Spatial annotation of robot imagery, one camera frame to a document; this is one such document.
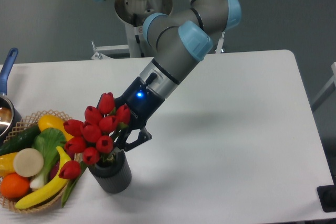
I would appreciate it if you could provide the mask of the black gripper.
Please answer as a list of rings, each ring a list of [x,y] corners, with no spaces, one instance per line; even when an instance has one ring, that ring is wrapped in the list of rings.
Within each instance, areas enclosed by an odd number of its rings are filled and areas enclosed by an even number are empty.
[[[164,99],[149,89],[149,85],[157,76],[149,76],[144,82],[137,77],[124,93],[115,98],[115,105],[119,108],[127,105],[131,111],[129,127],[120,131],[117,139],[113,144],[113,151],[128,152],[139,145],[152,139],[152,135],[145,128],[147,120],[161,106]],[[137,139],[128,142],[128,138],[134,130],[139,129]]]

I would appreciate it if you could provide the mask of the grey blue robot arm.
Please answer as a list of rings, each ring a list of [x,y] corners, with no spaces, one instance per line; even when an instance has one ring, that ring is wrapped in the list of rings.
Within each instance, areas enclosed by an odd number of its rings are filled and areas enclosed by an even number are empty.
[[[172,14],[171,0],[115,0],[119,18],[130,25],[129,51],[151,57],[140,75],[116,99],[127,105],[131,121],[114,144],[129,151],[151,139],[147,120],[213,47],[210,36],[237,26],[238,0],[189,0],[190,8]]]

